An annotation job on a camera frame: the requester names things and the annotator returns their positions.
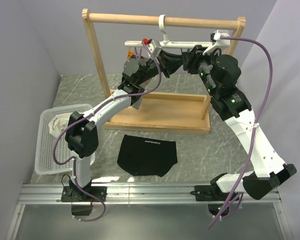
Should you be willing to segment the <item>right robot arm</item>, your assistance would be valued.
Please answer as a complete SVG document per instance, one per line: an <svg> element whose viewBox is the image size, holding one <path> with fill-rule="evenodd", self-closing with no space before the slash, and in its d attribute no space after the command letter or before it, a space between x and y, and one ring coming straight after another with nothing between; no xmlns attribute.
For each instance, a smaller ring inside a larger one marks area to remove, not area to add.
<svg viewBox="0 0 300 240"><path fill-rule="evenodd" d="M286 163L275 151L255 122L252 105L237 87L241 75L238 60L222 54L220 48L208 51L201 45L195 45L181 55L183 69L189 74L199 75L211 97L212 108L231 128L249 155L253 170L243 173L236 191L260 200L295 175L297 168Z"/></svg>

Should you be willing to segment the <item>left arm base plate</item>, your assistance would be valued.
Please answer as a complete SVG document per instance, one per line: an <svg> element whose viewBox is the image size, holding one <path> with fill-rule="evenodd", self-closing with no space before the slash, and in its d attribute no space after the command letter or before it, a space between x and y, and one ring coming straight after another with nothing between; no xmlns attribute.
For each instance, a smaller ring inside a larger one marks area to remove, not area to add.
<svg viewBox="0 0 300 240"><path fill-rule="evenodd" d="M89 195L83 193L78 189L76 185L64 186L61 194L61 202L90 202L91 200L97 197L102 202L106 200L107 188L105 186L88 186L83 189Z"/></svg>

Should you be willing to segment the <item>black underwear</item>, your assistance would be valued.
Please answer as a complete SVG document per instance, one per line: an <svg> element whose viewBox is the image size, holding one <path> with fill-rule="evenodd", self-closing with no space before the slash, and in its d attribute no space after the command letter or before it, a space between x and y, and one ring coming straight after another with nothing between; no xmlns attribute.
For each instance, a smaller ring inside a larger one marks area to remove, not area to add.
<svg viewBox="0 0 300 240"><path fill-rule="evenodd" d="M163 177L178 163L175 141L124 135L117 164L132 176Z"/></svg>

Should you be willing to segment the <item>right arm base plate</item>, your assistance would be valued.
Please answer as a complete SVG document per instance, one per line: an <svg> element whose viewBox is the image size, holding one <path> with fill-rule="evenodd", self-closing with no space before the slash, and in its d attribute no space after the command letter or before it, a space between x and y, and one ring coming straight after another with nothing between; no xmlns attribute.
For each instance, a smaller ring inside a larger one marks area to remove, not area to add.
<svg viewBox="0 0 300 240"><path fill-rule="evenodd" d="M225 201L229 195L214 185L195 185L190 194L195 197L197 202L221 202Z"/></svg>

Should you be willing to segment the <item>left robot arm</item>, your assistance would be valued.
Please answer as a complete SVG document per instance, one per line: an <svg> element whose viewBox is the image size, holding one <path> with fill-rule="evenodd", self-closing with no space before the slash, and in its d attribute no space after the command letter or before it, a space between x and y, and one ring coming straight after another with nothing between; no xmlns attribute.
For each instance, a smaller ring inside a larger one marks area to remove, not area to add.
<svg viewBox="0 0 300 240"><path fill-rule="evenodd" d="M92 109L79 113L74 111L63 130L68 149L68 161L73 162L72 175L67 193L77 201L93 197L91 180L91 156L99 146L99 129L122 110L137 103L147 94L146 85L152 78L169 78L184 63L181 54L165 50L148 51L149 57L133 55L125 63L121 83L107 99Z"/></svg>

